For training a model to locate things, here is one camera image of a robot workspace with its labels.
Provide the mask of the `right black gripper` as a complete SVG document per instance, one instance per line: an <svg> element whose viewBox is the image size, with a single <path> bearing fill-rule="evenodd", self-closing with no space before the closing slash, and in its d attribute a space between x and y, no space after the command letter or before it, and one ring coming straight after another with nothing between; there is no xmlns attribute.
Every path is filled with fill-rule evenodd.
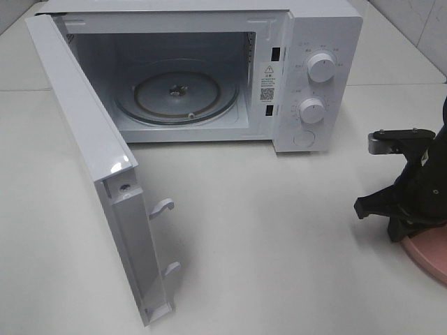
<svg viewBox="0 0 447 335"><path fill-rule="evenodd" d="M357 198L354 209L359 219L389 217L392 242L419 231L418 224L404 220L410 216L433 225L446 223L446 138L431 141L404 171L400 184Z"/></svg>

